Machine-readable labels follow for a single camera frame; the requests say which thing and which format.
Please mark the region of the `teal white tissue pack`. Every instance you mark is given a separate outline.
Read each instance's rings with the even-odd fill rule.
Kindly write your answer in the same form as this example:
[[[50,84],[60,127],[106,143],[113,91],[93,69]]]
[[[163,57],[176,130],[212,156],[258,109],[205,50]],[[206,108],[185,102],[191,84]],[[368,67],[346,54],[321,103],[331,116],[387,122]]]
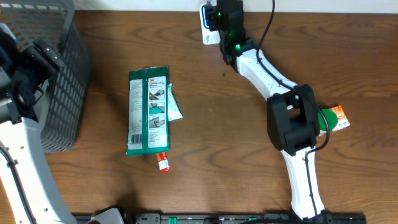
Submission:
[[[173,120],[183,118],[183,114],[180,112],[178,104],[177,104],[177,102],[174,98],[174,95],[172,93],[172,87],[173,87],[173,85],[171,83],[168,84],[168,86],[167,86],[168,121],[173,121]]]

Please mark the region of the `green white wipes pack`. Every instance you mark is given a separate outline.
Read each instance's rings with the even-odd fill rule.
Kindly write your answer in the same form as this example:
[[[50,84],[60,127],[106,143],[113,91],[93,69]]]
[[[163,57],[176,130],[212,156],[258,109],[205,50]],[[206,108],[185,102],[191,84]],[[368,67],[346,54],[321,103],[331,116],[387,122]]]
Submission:
[[[128,157],[169,150],[168,75],[168,67],[129,72]]]

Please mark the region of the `green lid jar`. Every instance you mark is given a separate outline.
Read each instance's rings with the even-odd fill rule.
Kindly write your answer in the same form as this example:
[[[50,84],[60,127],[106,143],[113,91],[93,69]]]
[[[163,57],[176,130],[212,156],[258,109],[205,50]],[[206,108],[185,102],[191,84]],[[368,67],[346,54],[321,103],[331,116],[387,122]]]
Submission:
[[[338,117],[336,113],[331,110],[331,109],[322,109],[322,113],[324,114],[324,117],[328,123],[329,130],[332,131],[336,125],[338,124]],[[325,121],[321,115],[321,113],[318,113],[318,122],[320,125],[320,136],[326,134],[326,124]]]

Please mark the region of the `red white snack bar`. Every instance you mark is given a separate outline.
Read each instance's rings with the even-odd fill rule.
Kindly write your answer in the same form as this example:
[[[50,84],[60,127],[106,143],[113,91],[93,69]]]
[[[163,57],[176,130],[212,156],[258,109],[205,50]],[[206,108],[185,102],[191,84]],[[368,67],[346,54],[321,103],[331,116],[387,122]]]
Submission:
[[[159,165],[159,170],[161,171],[161,173],[168,172],[171,169],[171,166],[169,164],[167,153],[161,152],[161,153],[156,154],[156,156],[157,156],[157,161],[158,161],[158,165]]]

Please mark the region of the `orange tissue pack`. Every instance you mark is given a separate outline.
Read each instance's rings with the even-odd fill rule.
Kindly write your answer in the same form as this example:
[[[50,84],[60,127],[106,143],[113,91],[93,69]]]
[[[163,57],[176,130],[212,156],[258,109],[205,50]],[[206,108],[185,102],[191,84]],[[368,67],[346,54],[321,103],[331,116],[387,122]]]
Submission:
[[[341,105],[332,107],[330,109],[332,110],[332,112],[334,112],[334,114],[337,117],[337,124],[333,127],[332,129],[333,132],[340,131],[351,125]]]

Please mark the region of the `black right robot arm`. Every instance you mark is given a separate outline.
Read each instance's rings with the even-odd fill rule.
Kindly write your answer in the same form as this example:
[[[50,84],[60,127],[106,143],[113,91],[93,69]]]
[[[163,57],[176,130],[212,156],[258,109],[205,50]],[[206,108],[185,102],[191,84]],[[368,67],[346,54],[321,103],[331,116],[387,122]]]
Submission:
[[[285,78],[246,34],[242,1],[207,1],[200,9],[204,43],[218,44],[225,64],[249,80],[266,101],[267,131],[281,152],[292,190],[291,209],[300,222],[321,223],[315,153],[320,119],[312,88]]]

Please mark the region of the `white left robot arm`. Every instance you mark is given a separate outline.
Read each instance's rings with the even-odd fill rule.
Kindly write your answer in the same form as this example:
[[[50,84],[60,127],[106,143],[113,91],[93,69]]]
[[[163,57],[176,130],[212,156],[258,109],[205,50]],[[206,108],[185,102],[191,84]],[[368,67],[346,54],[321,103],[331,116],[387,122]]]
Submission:
[[[46,161],[34,105],[40,85],[58,74],[62,56],[43,39],[19,51],[1,24],[1,182],[17,223],[126,223],[119,207],[74,216]]]

